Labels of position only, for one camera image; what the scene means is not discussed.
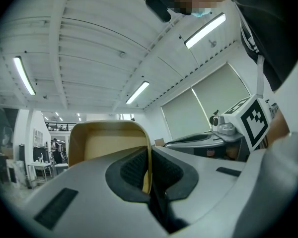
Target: tube light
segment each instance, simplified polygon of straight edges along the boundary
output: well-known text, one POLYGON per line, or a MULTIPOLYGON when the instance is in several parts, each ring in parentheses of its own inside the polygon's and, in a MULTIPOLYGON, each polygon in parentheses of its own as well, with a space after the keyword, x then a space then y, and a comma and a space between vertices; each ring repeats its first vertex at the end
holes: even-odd
POLYGON ((126 104, 131 104, 135 98, 138 97, 147 87, 149 86, 149 82, 144 81, 140 87, 132 94, 132 96, 126 101, 126 104))
POLYGON ((26 89, 28 90, 28 92, 31 95, 35 95, 35 91, 33 90, 30 80, 29 80, 27 74, 25 73, 21 57, 15 57, 15 58, 13 58, 13 61, 14 61, 15 67, 16 67, 17 71, 19 72, 19 75, 23 81, 24 86, 26 87, 26 89))
POLYGON ((196 31, 189 39, 185 41, 184 44, 188 49, 192 48, 199 40, 221 25, 224 21, 226 21, 226 15, 222 12, 207 24, 202 26, 198 31, 196 31))

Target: person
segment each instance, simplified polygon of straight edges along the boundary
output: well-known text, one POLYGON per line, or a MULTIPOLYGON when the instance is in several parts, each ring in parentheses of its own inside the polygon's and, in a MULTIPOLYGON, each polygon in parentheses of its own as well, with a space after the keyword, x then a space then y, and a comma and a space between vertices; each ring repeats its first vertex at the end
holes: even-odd
POLYGON ((53 139, 52 153, 53 153, 53 158, 55 160, 55 163, 56 164, 61 164, 62 163, 62 157, 61 157, 61 153, 59 152, 59 143, 58 143, 56 138, 53 139))
MULTIPOLYGON (((180 13, 199 17, 209 13, 210 8, 225 0, 161 1, 169 8, 177 8, 180 13)), ((298 60, 298 23, 294 23, 297 13, 295 10, 298 8, 292 8, 294 4, 290 0, 231 1, 235 3, 241 17, 242 44, 256 63, 259 56, 264 58, 264 74, 272 91, 276 92, 298 60)), ((277 111, 270 126, 265 143, 262 144, 266 147, 289 133, 288 125, 280 110, 277 111)))

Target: blue surgical mask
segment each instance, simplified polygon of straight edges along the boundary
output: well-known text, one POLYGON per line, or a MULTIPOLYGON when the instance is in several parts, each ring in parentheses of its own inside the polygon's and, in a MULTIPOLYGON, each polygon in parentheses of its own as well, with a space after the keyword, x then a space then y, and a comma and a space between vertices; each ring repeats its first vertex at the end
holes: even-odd
POLYGON ((211 12, 211 8, 203 8, 199 9, 199 12, 192 13, 191 15, 195 16, 196 18, 202 17, 203 15, 209 14, 211 12))

